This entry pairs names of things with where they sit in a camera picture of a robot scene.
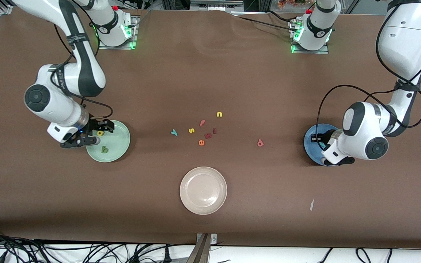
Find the blue round plate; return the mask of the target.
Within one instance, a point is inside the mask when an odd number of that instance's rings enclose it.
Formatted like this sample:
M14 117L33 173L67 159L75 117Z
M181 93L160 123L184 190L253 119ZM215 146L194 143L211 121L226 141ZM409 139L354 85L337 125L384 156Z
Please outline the blue round plate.
M322 149L319 147L318 143L316 142L316 139L314 141L311 140L311 135L315 135L318 133L326 133L329 130L337 130L337 128L335 126L332 126L330 124L319 124L318 129L316 131L316 125L313 125L311 128L309 128L307 130L307 132L304 135L304 149L305 152L307 153L308 157L314 161L315 163L317 163L318 165L321 166L326 166L323 163L323 155L321 153Z

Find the small metal bracket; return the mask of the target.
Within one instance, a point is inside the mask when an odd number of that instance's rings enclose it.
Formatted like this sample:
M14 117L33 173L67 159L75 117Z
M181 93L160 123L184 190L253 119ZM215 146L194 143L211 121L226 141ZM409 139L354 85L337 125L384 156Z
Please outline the small metal bracket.
M203 233L197 234L197 243L199 242L202 235L203 235ZM209 236L210 236L210 244L216 245L217 244L217 234L216 233L210 233Z

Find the green round plate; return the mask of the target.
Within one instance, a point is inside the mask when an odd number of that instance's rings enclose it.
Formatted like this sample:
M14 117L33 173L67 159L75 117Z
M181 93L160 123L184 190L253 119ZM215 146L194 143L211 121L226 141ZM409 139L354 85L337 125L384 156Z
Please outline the green round plate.
M99 137L100 143L98 145L86 147L89 156L100 163L110 163L118 160L127 152L130 146L129 129L122 122L117 120L112 122L115 123L113 133L104 132L104 135ZM106 146L109 149L108 153L101 153L102 146Z

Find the brown table cover sheet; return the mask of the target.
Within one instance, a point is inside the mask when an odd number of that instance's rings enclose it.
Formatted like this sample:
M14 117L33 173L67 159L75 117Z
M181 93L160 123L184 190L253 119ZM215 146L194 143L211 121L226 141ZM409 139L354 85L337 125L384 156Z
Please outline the brown table cover sheet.
M95 100L132 134L122 158L99 163L85 148L60 148L49 122L25 107L39 68L68 52L50 22L14 8L0 19L0 233L172 244L216 233L224 245L421 248L421 124L390 138L378 160L321 167L303 147L332 87L342 85L320 122L337 127L365 97L348 85L393 88L375 53L383 20L341 15L329 53L302 54L291 53L282 29L228 13L152 11L135 50L97 55L106 89ZM196 167L227 182L224 205L210 215L180 199Z

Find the dark grey pole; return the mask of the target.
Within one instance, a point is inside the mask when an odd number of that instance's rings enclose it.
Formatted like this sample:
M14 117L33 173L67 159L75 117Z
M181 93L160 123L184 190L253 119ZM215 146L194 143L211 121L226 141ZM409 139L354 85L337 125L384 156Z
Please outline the dark grey pole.
M209 263L209 252L212 245L211 233L197 235L197 243L189 255L186 263Z

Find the beige round plate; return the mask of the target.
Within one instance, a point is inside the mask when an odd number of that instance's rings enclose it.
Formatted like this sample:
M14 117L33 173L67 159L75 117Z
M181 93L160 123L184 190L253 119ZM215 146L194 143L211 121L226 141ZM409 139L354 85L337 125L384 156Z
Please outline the beige round plate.
M191 213L210 215L218 211L226 201L227 182L212 167L196 167L188 171L180 183L180 199Z

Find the grey power strip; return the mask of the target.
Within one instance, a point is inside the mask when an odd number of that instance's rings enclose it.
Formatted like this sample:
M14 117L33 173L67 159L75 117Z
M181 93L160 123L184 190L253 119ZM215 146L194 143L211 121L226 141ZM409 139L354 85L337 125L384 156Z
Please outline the grey power strip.
M243 0L190 0L191 11L243 12Z

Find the orange artificial flowers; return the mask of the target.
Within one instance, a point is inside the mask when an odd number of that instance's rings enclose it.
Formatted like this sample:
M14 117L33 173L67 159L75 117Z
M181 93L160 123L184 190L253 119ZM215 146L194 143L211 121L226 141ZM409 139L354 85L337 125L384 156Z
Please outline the orange artificial flowers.
M308 9L309 6L316 3L316 0L277 0L276 5L280 10L289 9Z

